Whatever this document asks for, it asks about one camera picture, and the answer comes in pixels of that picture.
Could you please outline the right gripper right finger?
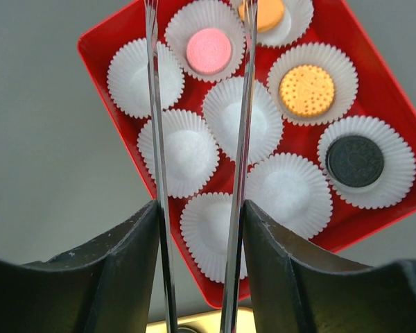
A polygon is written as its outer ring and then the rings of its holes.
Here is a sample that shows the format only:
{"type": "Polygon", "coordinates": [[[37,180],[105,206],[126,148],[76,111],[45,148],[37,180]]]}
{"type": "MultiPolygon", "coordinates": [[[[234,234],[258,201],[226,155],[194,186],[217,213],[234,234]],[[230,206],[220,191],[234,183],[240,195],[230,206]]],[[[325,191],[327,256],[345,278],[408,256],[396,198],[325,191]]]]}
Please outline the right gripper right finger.
{"type": "Polygon", "coordinates": [[[416,332],[416,259],[339,257],[245,203],[243,241],[258,332],[416,332]]]}

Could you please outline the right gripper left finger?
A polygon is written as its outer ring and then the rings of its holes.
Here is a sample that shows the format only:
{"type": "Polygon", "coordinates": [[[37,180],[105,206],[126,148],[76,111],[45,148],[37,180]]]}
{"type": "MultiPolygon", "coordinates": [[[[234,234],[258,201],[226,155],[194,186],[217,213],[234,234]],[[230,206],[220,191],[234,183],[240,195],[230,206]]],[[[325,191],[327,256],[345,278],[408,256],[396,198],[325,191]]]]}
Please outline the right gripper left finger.
{"type": "Polygon", "coordinates": [[[0,332],[144,332],[155,274],[157,202],[47,262],[0,259],[0,332]]]}

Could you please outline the round dotted biscuit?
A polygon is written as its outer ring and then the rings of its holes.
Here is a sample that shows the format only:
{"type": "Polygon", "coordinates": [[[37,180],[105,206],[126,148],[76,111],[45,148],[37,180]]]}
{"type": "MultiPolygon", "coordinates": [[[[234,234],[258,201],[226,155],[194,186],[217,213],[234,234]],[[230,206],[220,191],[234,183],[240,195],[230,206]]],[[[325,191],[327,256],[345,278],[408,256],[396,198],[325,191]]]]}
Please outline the round dotted biscuit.
{"type": "Polygon", "coordinates": [[[300,65],[292,68],[279,84],[279,97],[288,111],[312,118],[329,110],[336,95],[332,77],[322,67],[300,65]]]}

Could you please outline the pink sandwich cookie top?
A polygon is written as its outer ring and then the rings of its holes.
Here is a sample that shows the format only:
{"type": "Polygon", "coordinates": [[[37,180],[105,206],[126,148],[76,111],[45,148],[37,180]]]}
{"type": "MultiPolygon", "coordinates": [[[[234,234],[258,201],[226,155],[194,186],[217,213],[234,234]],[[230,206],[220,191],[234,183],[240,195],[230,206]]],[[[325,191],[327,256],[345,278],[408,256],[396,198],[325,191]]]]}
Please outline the pink sandwich cookie top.
{"type": "Polygon", "coordinates": [[[199,74],[217,74],[228,65],[231,57],[231,42],[228,36],[217,28],[199,30],[187,43],[187,62],[190,68],[199,74]]]}

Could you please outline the metal tongs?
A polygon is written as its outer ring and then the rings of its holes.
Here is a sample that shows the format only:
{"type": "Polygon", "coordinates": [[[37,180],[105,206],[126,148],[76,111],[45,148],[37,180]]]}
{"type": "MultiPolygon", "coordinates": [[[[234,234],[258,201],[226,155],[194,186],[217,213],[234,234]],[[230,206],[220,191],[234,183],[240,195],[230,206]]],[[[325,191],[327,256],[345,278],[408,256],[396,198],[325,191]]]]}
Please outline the metal tongs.
{"type": "MultiPolygon", "coordinates": [[[[157,54],[158,1],[145,1],[146,48],[148,59],[148,87],[153,132],[153,157],[155,181],[159,203],[159,240],[162,257],[162,275],[165,290],[166,329],[177,332],[177,308],[175,283],[171,258],[171,222],[168,207],[166,165],[162,130],[162,106],[159,88],[159,64],[157,54]]],[[[257,1],[245,4],[245,73],[241,100],[241,118],[237,143],[234,191],[229,222],[229,238],[221,307],[221,332],[236,331],[236,317],[239,303],[239,283],[243,241],[243,215],[245,201],[245,179],[248,170],[248,151],[254,96],[255,55],[257,45],[257,1]]]]}

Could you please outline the orange flower cookie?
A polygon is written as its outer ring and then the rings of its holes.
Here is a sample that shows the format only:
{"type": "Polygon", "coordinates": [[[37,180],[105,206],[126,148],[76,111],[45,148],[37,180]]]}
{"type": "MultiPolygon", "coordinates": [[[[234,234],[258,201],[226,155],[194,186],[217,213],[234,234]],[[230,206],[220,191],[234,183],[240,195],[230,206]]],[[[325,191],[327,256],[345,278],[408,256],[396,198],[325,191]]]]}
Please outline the orange flower cookie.
{"type": "MultiPolygon", "coordinates": [[[[237,13],[243,23],[248,20],[248,14],[252,7],[248,9],[248,1],[241,1],[237,6],[237,13]]],[[[279,0],[258,0],[257,1],[257,32],[264,33],[272,30],[279,23],[285,15],[285,5],[283,1],[279,0]]]]}

